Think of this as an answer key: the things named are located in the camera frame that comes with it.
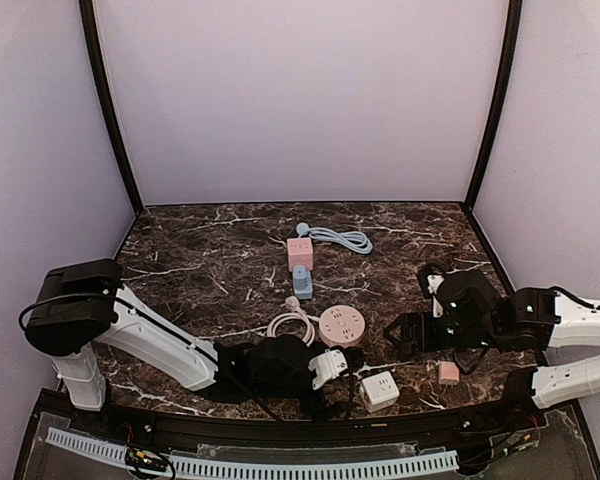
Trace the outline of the white cube socket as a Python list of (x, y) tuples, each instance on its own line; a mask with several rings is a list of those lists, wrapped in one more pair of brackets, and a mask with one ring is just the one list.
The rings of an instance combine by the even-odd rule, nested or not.
[(388, 371), (364, 378), (360, 382), (359, 393), (369, 413), (394, 405), (400, 396), (399, 388)]

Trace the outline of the small circuit board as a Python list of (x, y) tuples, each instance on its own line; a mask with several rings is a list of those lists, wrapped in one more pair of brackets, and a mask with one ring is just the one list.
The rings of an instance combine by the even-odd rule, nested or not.
[(167, 472), (169, 467), (168, 460), (149, 450), (128, 447), (124, 455), (124, 462), (127, 466), (137, 470), (147, 470), (150, 472)]

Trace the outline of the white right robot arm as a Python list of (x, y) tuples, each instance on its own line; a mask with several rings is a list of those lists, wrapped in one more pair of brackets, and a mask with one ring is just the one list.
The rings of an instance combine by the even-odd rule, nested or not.
[[(600, 347), (600, 301), (566, 289), (523, 288), (502, 296), (480, 271), (438, 274), (423, 267), (417, 279), (432, 308), (399, 315), (383, 334), (403, 359), (420, 353), (477, 349), (482, 355), (545, 351), (568, 346)], [(544, 410), (600, 393), (600, 354), (558, 366), (511, 372), (506, 404)]]

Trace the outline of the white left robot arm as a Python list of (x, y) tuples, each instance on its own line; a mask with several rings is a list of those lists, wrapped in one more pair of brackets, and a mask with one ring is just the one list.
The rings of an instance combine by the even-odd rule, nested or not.
[(255, 402), (278, 420), (269, 399), (296, 399), (315, 422), (349, 418), (354, 397), (327, 401), (324, 386), (340, 376), (353, 388), (361, 366), (358, 347), (329, 347), (313, 335), (269, 330), (257, 343), (226, 346), (196, 337), (152, 310), (122, 280), (122, 268), (104, 258), (50, 270), (36, 301), (18, 316), (28, 343), (51, 358), (74, 407), (99, 411), (107, 381), (93, 343), (113, 346), (219, 403)]

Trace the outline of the pink round socket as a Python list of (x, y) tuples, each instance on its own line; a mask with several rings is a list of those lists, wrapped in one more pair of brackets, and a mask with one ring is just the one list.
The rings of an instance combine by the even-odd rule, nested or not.
[(352, 347), (359, 344), (366, 328), (361, 312), (347, 305), (335, 305), (319, 317), (318, 333), (321, 341), (330, 347)]

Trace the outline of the black right corner post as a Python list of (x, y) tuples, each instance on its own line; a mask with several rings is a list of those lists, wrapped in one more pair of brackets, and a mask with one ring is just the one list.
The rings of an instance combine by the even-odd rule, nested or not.
[(522, 8), (522, 0), (510, 0), (508, 2), (502, 48), (492, 98), (473, 173), (463, 202), (463, 207), (467, 215), (473, 214), (498, 133), (515, 58)]

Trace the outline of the black left corner post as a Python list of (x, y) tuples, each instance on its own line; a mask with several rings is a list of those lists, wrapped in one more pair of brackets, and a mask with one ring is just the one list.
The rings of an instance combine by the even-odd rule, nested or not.
[(134, 215), (138, 216), (143, 212), (144, 204), (132, 171), (131, 162), (116, 115), (100, 43), (95, 3), (92, 0), (79, 0), (78, 5), (90, 68), (105, 128), (127, 198)]

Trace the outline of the small pink charger plug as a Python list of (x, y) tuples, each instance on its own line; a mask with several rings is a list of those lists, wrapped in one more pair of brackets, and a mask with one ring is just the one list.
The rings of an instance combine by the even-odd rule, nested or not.
[(460, 382), (461, 374), (455, 363), (441, 361), (438, 369), (438, 382), (440, 385), (457, 385)]

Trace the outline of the black corner post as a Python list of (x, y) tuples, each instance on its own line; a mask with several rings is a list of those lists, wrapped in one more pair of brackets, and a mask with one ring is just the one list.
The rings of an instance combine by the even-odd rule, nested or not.
[(143, 212), (144, 204), (132, 171), (131, 162), (116, 115), (100, 43), (95, 3), (92, 0), (79, 0), (78, 5), (90, 68), (105, 128), (127, 198), (134, 215), (138, 216)]
[(502, 48), (492, 98), (473, 173), (463, 202), (463, 207), (467, 215), (473, 214), (498, 133), (515, 58), (522, 8), (522, 0), (510, 0), (508, 2)]

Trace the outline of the pink cube socket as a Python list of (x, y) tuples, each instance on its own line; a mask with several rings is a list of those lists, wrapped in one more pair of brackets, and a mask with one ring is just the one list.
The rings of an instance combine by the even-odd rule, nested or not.
[(303, 266), (308, 271), (313, 270), (314, 251), (310, 238), (289, 238), (286, 240), (286, 247), (290, 272), (297, 266)]

